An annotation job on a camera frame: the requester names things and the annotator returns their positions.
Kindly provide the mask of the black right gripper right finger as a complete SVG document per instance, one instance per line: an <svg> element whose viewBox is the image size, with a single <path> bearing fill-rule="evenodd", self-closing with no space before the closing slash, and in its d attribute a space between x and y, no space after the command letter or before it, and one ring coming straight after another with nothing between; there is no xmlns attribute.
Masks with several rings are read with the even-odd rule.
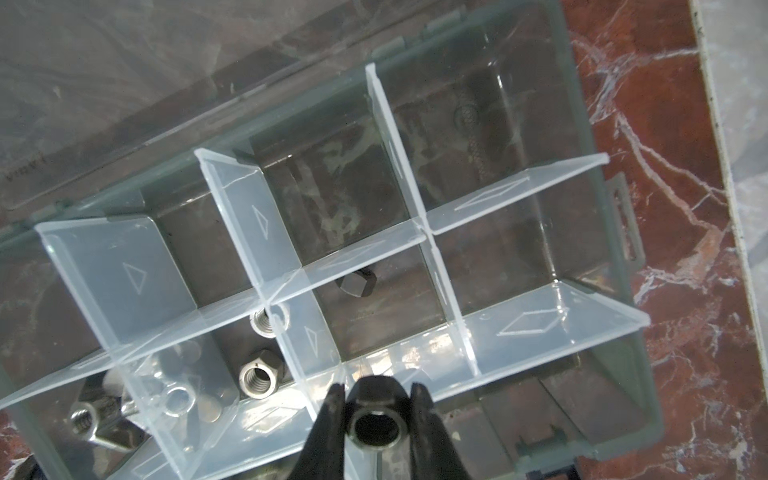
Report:
<svg viewBox="0 0 768 480"><path fill-rule="evenodd" d="M410 393L410 464L412 479L470 479L424 384Z"/></svg>

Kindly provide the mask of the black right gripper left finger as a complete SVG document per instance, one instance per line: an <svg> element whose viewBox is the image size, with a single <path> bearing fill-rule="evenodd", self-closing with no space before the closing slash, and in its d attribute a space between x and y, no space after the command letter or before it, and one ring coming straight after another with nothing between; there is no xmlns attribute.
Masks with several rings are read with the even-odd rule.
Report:
<svg viewBox="0 0 768 480"><path fill-rule="evenodd" d="M288 480L343 479L345 437L345 387L333 384Z"/></svg>

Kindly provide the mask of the black hex nut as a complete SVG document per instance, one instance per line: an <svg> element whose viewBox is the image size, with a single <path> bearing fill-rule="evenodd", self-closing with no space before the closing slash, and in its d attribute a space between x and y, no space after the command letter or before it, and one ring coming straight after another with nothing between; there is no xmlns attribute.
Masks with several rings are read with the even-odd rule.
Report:
<svg viewBox="0 0 768 480"><path fill-rule="evenodd" d="M398 446L409 434L410 397L393 377L360 378L346 399L346 433L371 451Z"/></svg>

